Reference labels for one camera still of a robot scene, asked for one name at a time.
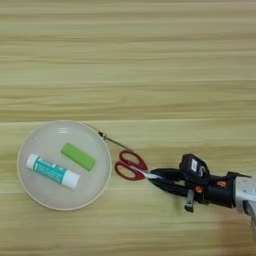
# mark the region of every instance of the scissors blade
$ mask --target scissors blade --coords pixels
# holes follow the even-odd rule
[[[125,146],[124,144],[122,144],[122,143],[120,143],[120,142],[118,142],[118,141],[116,141],[116,140],[113,140],[113,139],[109,138],[109,137],[107,136],[107,134],[105,134],[105,133],[103,133],[103,132],[99,132],[99,135],[100,135],[104,140],[108,140],[108,141],[110,141],[110,142],[112,142],[112,143],[114,143],[114,144],[120,146],[121,148],[124,148],[124,149],[130,151],[130,152],[134,152],[134,150],[128,148],[128,147]]]
[[[146,172],[146,171],[140,170],[140,169],[137,168],[136,166],[130,166],[130,167],[131,167],[133,170],[142,173],[142,174],[144,175],[144,177],[147,178],[147,179],[151,179],[151,180],[154,180],[154,179],[162,179],[161,176],[156,175],[156,174],[153,174],[153,173],[150,173],[150,172]]]

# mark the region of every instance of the scissors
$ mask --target scissors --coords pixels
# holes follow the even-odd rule
[[[127,159],[125,157],[125,155],[130,156],[130,157],[132,156],[137,161],[133,162],[133,161]],[[134,177],[129,177],[129,176],[124,175],[121,172],[120,167],[124,167],[125,169],[130,170],[134,174]],[[130,150],[124,150],[124,151],[120,152],[119,161],[115,165],[115,170],[119,176],[121,176],[122,178],[124,178],[126,180],[130,180],[130,181],[143,180],[145,178],[148,178],[148,179],[161,178],[159,175],[149,173],[148,166],[145,163],[145,161],[138,154],[136,154],[135,152],[132,152]]]

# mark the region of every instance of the glue stick label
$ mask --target glue stick label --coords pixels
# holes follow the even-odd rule
[[[62,183],[67,169],[59,165],[52,164],[41,157],[38,157],[34,163],[33,170],[58,182]]]

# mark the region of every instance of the glue stick cap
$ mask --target glue stick cap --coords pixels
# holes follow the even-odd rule
[[[39,158],[39,156],[35,154],[31,154],[27,160],[27,167],[31,170],[33,170],[36,160]]]
[[[67,170],[63,177],[62,185],[67,186],[71,189],[75,189],[79,181],[79,178],[80,178],[79,174],[76,174],[74,172]]]

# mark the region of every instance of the red scissors handle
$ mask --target red scissors handle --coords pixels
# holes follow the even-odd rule
[[[125,158],[124,157],[125,154],[135,157],[138,160],[138,162],[135,163],[135,162]],[[126,180],[131,180],[131,181],[145,179],[145,176],[143,175],[143,173],[136,170],[136,169],[139,169],[139,170],[142,170],[142,171],[147,171],[148,170],[148,167],[147,167],[146,163],[144,162],[144,160],[139,155],[125,150],[125,151],[122,151],[120,153],[119,158],[120,158],[120,161],[118,161],[115,165],[115,170],[116,170],[118,175],[120,175],[122,178],[124,178]],[[124,175],[120,171],[120,167],[124,167],[124,168],[130,170],[134,174],[134,177],[129,177],[129,176]]]

